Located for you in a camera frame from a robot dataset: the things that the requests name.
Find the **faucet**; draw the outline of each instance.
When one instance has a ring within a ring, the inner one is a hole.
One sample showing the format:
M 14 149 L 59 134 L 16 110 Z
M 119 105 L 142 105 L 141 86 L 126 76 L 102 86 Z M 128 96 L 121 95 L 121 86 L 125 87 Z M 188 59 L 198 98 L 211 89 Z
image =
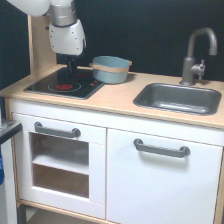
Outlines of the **faucet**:
M 210 28 L 195 30 L 190 36 L 187 57 L 184 59 L 183 75 L 180 82 L 184 86 L 193 86 L 196 84 L 194 75 L 198 75 L 199 79 L 202 79 L 204 75 L 204 60 L 201 61 L 201 64 L 194 64 L 195 58 L 193 57 L 195 38 L 199 35 L 208 35 L 210 41 L 209 55 L 217 55 L 217 40 L 214 31 Z

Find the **black stovetop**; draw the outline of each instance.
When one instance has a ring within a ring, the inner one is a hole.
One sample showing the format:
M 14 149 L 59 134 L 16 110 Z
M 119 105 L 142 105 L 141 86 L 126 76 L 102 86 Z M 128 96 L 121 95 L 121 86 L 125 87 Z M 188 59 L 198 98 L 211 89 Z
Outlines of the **black stovetop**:
M 67 68 L 61 68 L 24 89 L 24 91 L 76 99 L 88 99 L 103 85 L 104 83 L 93 78 L 92 70 L 77 69 L 76 72 L 69 73 Z

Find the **pot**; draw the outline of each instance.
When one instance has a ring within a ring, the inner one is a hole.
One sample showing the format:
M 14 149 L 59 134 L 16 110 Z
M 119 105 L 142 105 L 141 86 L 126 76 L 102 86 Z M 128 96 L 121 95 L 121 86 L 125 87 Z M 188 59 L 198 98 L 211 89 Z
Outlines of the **pot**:
M 131 65 L 131 61 L 111 56 L 95 57 L 89 64 L 93 68 L 93 77 L 108 84 L 123 83 Z

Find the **black wall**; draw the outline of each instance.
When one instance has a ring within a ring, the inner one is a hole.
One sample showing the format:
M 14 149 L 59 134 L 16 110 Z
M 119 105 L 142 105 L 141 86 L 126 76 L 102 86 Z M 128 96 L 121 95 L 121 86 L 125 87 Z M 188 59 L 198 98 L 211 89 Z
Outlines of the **black wall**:
M 0 89 L 29 75 L 27 16 L 0 0 Z
M 190 34 L 210 27 L 218 55 L 208 56 L 208 38 L 198 37 L 195 57 L 206 60 L 205 79 L 224 81 L 224 1 L 76 0 L 76 7 L 88 50 L 80 65 L 110 55 L 133 61 L 131 71 L 181 76 Z M 26 15 L 0 0 L 1 88 L 29 74 L 28 54 Z

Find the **stainless steel sink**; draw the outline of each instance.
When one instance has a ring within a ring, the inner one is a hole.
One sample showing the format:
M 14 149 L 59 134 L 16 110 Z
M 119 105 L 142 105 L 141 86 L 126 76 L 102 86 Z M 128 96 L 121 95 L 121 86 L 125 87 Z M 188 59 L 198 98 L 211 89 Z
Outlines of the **stainless steel sink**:
M 166 84 L 147 85 L 134 99 L 140 107 L 197 115 L 217 112 L 222 94 L 211 89 Z

